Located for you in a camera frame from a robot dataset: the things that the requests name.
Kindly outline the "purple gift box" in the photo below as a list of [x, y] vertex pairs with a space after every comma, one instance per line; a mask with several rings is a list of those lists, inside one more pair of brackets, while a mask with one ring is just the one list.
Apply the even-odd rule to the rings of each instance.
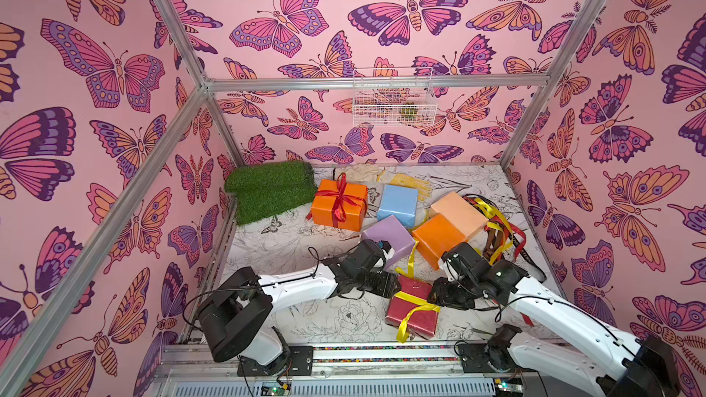
[[415, 246], [414, 238], [395, 216], [384, 218], [363, 230], [360, 240], [366, 239], [374, 242], [386, 241], [391, 246], [390, 250], [385, 251], [385, 269], [390, 269], [400, 260], [409, 257]]

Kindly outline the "brown ribbon bow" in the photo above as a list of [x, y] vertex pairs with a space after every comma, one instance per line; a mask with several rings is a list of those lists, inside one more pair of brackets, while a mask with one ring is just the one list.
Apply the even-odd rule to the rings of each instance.
[[511, 233], [500, 227], [486, 228], [486, 242], [483, 257], [488, 261], [498, 261], [504, 258], [505, 252], [512, 246]]

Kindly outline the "orange gift box front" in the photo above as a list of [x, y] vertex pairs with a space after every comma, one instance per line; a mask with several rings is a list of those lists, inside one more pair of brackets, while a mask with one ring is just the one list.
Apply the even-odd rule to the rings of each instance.
[[411, 231], [417, 239], [417, 251], [434, 270], [439, 270], [441, 257], [466, 240], [443, 215], [438, 214]]

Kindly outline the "black printed ribbon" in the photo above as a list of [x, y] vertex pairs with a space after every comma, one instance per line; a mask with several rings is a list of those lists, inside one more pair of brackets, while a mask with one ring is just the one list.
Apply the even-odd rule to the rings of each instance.
[[[507, 255], [505, 259], [502, 260], [509, 260], [510, 262], [512, 261], [513, 255]], [[540, 266], [532, 259], [530, 254], [526, 250], [526, 246], [524, 251], [521, 253], [521, 255], [518, 257], [518, 259], [522, 259], [530, 268], [532, 268], [532, 274], [534, 277], [537, 277], [540, 282], [544, 282], [547, 279], [546, 273], [540, 268]]]

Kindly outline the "peach gift box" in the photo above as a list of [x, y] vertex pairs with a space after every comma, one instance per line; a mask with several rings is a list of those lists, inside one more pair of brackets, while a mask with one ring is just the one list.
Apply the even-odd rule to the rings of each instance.
[[482, 232], [487, 218], [476, 207], [464, 200], [461, 195], [451, 192], [439, 198], [430, 206], [430, 216], [442, 215], [466, 239]]

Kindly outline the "light blue gift box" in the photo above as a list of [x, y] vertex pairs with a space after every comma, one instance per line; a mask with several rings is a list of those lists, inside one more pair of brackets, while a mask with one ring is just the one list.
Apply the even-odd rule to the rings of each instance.
[[418, 190], [411, 187], [385, 185], [377, 211], [377, 220], [395, 217], [406, 229], [416, 224]]

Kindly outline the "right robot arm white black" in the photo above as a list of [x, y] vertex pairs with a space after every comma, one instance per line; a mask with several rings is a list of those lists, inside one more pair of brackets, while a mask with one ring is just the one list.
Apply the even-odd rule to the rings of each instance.
[[431, 303], [472, 310], [480, 299], [498, 313], [514, 310], [562, 339], [545, 343], [503, 323], [485, 343], [485, 359], [499, 372], [531, 369], [592, 396], [680, 396], [672, 348], [655, 336], [640, 339], [564, 300], [525, 269], [507, 260], [490, 264], [470, 244], [442, 255]]

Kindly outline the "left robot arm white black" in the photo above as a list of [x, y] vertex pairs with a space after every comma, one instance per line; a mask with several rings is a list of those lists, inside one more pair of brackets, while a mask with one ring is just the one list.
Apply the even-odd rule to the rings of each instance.
[[259, 276], [253, 268], [240, 268], [209, 292], [196, 312], [213, 361], [242, 357], [281, 371], [290, 361], [290, 347], [276, 327], [265, 327], [270, 314], [353, 290], [390, 299], [401, 290], [398, 276], [384, 269], [391, 255], [389, 242], [365, 239], [301, 271]]

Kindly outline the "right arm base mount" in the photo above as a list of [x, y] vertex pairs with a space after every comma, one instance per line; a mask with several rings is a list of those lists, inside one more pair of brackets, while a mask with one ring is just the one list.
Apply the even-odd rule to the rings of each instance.
[[516, 325], [504, 323], [484, 344], [457, 341], [454, 352], [464, 373], [508, 373], [518, 369], [509, 349], [512, 339], [522, 333]]

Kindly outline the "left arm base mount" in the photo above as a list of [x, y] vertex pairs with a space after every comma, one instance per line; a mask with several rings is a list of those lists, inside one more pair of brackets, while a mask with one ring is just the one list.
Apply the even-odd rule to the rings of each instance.
[[314, 347], [291, 347], [276, 334], [264, 334], [258, 335], [239, 357], [239, 377], [310, 376]]

